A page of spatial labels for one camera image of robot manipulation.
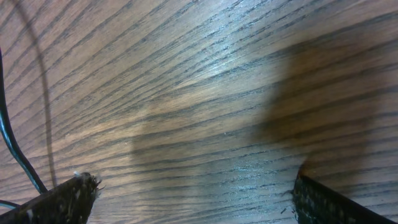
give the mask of wooden table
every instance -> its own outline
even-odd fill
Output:
[[[44,184],[103,179],[90,223],[296,223],[304,161],[398,222],[397,0],[2,0],[0,46]]]

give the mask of cable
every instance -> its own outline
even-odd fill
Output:
[[[43,182],[40,180],[32,165],[19,149],[17,141],[14,137],[14,133],[12,132],[10,120],[8,117],[6,92],[4,90],[4,77],[2,72],[2,57],[0,49],[0,131],[12,156],[14,156],[15,160],[19,163],[19,165],[21,165],[21,167],[29,177],[30,181],[32,181],[35,188],[39,191],[40,194],[45,193],[48,190],[45,188]]]
[[[12,203],[12,202],[8,202],[8,201],[5,201],[5,200],[0,200],[0,206],[6,207],[6,208],[11,208],[11,209],[19,207],[18,204]]]

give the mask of black cable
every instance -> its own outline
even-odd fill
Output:
[[[8,149],[10,150],[12,156],[14,156],[15,160],[21,165],[24,169],[25,173],[29,177],[30,181],[32,181],[35,188],[39,191],[40,194],[47,192],[48,190],[45,188],[43,182],[40,180],[36,171],[33,169],[32,165],[26,159],[22,151],[19,149],[17,141],[14,137],[14,133],[12,132],[10,120],[8,117],[7,104],[6,104],[6,92],[4,90],[4,77],[2,70],[2,57],[1,57],[1,49],[0,49],[0,130],[1,134],[6,142]]]
[[[8,201],[5,201],[5,200],[0,200],[0,206],[11,208],[11,209],[19,207],[18,204],[12,203],[12,202],[8,202]]]

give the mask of wood grain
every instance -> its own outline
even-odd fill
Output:
[[[90,223],[296,223],[298,168],[398,222],[396,0],[2,0],[16,138]],[[37,196],[0,143],[0,198]]]

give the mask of black object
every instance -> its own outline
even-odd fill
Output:
[[[0,216],[0,224],[86,223],[99,195],[96,177],[82,173]]]
[[[12,132],[10,120],[8,117],[7,104],[6,104],[6,94],[4,91],[4,77],[2,74],[2,57],[0,49],[0,130],[4,141],[7,144],[12,156],[21,165],[25,173],[29,177],[32,184],[35,186],[40,194],[47,192],[43,182],[40,180],[36,171],[33,169],[32,165],[26,159],[21,149],[19,149],[18,143]]]
[[[299,224],[396,224],[300,173],[292,194]]]
[[[14,209],[14,208],[18,207],[19,205],[16,203],[5,201],[5,200],[0,200],[0,206]]]
[[[78,174],[74,178],[48,191],[36,171],[26,159],[12,132],[7,112],[2,57],[0,49],[0,131],[12,156],[41,195],[18,205],[0,200],[0,205],[13,210],[0,215],[0,224],[15,223],[86,223],[94,201],[99,195],[97,186],[101,181],[89,173]]]

